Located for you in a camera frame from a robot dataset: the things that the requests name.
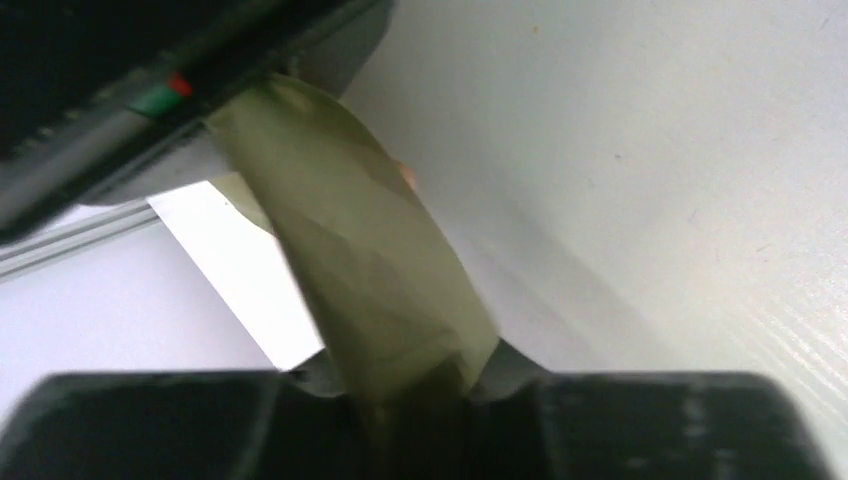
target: green indicator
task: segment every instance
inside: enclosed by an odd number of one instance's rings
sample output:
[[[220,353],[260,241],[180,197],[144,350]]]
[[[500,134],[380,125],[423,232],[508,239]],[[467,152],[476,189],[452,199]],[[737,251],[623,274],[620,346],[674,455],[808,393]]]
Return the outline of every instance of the green indicator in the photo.
[[[131,103],[130,109],[145,117],[156,118],[174,108],[182,99],[183,96],[168,85],[159,85]]]

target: black plastic part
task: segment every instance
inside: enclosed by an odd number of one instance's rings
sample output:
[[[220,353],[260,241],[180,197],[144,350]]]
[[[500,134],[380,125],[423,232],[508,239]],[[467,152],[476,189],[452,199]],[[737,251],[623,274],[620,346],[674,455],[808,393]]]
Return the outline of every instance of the black plastic part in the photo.
[[[321,358],[292,374],[54,377],[0,439],[0,479],[369,478],[353,406],[320,378]],[[758,376],[554,375],[503,342],[487,370],[459,478],[832,478]]]
[[[22,19],[32,19],[37,16],[38,12],[35,10],[46,8],[38,2],[20,5],[17,3],[20,2],[0,5],[0,19],[3,20],[3,24],[9,23],[15,27],[5,32],[10,36],[24,35],[26,33],[24,26],[28,23]],[[24,68],[17,69],[16,57],[10,57],[11,54],[7,50],[12,48],[15,51],[25,51],[26,48],[22,47],[21,42],[9,42],[8,46],[2,49],[3,64],[6,68],[14,70],[14,75],[10,76],[9,81],[6,82],[9,85],[0,84],[3,87],[0,89],[2,94],[0,100],[3,102],[4,123],[20,115],[19,111],[25,110],[29,112],[31,118],[27,118],[31,121],[24,125],[29,125],[27,128],[30,129],[35,128],[35,125],[39,127],[29,134],[31,138],[38,139],[38,141],[32,141],[33,146],[27,146],[27,142],[24,142],[23,148],[19,148],[20,151],[12,157],[0,152],[0,158],[5,159],[0,161],[0,198],[2,198],[0,244],[20,239],[69,205],[83,200],[86,196],[96,196],[98,191],[122,183],[127,177],[155,162],[159,155],[167,151],[175,142],[194,135],[200,128],[200,122],[205,115],[223,105],[262,75],[273,70],[285,71],[292,64],[292,59],[302,62],[308,67],[307,73],[315,78],[335,80],[327,82],[330,87],[334,89],[343,87],[338,79],[347,78],[349,81],[375,45],[371,37],[380,37],[385,31],[388,17],[386,15],[375,17],[374,12],[387,12],[393,2],[391,0],[216,0],[209,4],[206,1],[197,0],[176,3],[154,0],[150,5],[142,3],[152,13],[144,9],[142,9],[146,12],[144,15],[131,12],[138,14],[138,22],[126,21],[122,16],[117,16],[114,20],[118,24],[116,26],[109,23],[108,15],[101,15],[103,11],[126,13],[125,7],[111,6],[114,2],[104,3],[103,0],[54,2],[50,0],[51,15],[71,15],[71,17],[80,16],[81,20],[88,19],[88,24],[82,21],[77,24],[88,25],[91,30],[71,29],[68,35],[72,35],[70,37],[72,39],[76,38],[73,35],[91,35],[97,38],[99,33],[109,32],[110,29],[115,28],[123,28],[127,32],[121,37],[126,37],[122,42],[116,42],[126,47],[123,49],[98,49],[96,45],[88,45],[80,41],[82,44],[79,47],[82,52],[80,55],[85,55],[88,62],[85,65],[97,65],[97,62],[103,62],[104,67],[102,72],[98,71],[97,74],[83,75],[79,78],[71,73],[72,69],[66,67],[61,70],[66,74],[62,81],[67,85],[59,89],[57,93],[61,97],[61,102],[56,103],[56,108],[32,107],[30,111],[26,102],[20,105],[18,105],[20,102],[13,102],[16,98],[15,89],[20,88],[20,85],[26,85],[27,80],[33,84],[55,83],[58,80],[55,78],[55,71],[45,73],[42,71],[45,70],[44,68],[28,70],[24,65]],[[177,12],[173,15],[174,19],[157,23],[155,18],[166,15],[168,8],[175,9]],[[203,15],[192,16],[193,10],[202,11]],[[48,19],[54,21],[53,16],[45,16],[44,25],[50,25]],[[363,23],[359,21],[362,17],[369,19],[365,23],[370,37],[366,36],[364,42],[352,44],[349,38],[342,38],[343,43],[333,40],[338,38],[339,32],[350,30],[346,28],[349,25]],[[382,18],[383,21],[373,23],[370,21],[373,18]],[[36,19],[35,24],[41,25],[39,22],[41,20]],[[156,27],[160,24],[163,28],[157,29]],[[178,35],[178,32],[174,31],[180,26],[185,27],[184,35]],[[172,45],[170,42],[174,42],[175,38],[179,41]],[[352,48],[355,45],[363,45],[366,50],[355,50]],[[48,47],[48,53],[54,56],[54,51],[61,52],[58,45],[48,45]],[[98,57],[98,53],[102,51],[108,52],[109,55]],[[309,56],[310,51],[316,52],[316,59]],[[333,51],[342,53],[335,55],[328,53]],[[121,57],[122,53],[126,55],[126,58],[114,60],[116,57]],[[50,57],[45,56],[36,63],[38,62],[49,63]],[[119,75],[115,74],[116,69],[124,69],[126,65],[132,65],[133,68],[122,70]],[[124,107],[133,99],[138,98],[151,86],[161,83],[172,71],[183,73],[194,87],[194,94],[189,99],[157,119],[155,124],[126,138],[116,148],[73,161],[62,160],[64,157],[60,153],[69,151],[73,142],[86,132],[95,131],[98,126],[108,125],[110,118],[121,115]],[[330,71],[339,73],[333,75],[322,73]],[[109,92],[107,99],[101,98],[103,95],[96,93],[93,100],[87,97],[76,98],[84,92],[102,92],[104,88]],[[50,106],[50,103],[40,102],[38,105]],[[71,108],[68,107],[69,105],[75,105],[72,109],[79,112],[74,114],[78,115],[79,119],[67,120],[64,117],[49,119],[59,115],[59,110]],[[42,131],[49,131],[50,134],[45,136],[39,133]],[[10,137],[4,140],[4,143],[11,144],[18,141],[18,137],[24,135],[22,132],[10,133],[15,138]],[[59,180],[46,180],[54,176]],[[14,192],[12,190],[14,185],[23,185],[20,182],[24,181],[45,185],[45,193],[38,195],[34,201],[29,198],[31,196],[29,191],[24,192],[26,195],[20,196],[10,193]]]

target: black device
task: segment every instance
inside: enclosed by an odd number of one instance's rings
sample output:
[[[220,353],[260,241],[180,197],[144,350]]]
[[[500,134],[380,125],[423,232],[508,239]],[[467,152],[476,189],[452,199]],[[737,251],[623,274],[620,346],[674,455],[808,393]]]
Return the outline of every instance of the black device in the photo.
[[[0,3],[0,243],[96,200],[271,71],[339,94],[391,0]]]
[[[783,391],[749,374],[556,375],[502,341],[464,421],[452,478],[832,478]],[[436,478],[410,452],[395,478]],[[2,480],[358,480],[368,459],[326,352],[288,373],[56,376],[0,439]]]

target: white wall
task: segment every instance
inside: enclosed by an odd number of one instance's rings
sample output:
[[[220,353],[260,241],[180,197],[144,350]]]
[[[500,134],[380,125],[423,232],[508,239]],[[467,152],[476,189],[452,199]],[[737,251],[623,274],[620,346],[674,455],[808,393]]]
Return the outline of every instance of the white wall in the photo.
[[[0,425],[51,372],[266,368],[161,223],[0,283]]]
[[[848,4],[404,0],[346,101],[508,338],[752,369],[848,451]]]

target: green led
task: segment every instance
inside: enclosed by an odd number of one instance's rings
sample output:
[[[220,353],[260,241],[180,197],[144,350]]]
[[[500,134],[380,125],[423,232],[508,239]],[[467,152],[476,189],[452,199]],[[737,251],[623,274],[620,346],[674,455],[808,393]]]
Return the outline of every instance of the green led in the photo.
[[[145,117],[156,118],[177,106],[182,99],[183,96],[168,85],[159,85],[131,103],[130,109]]]

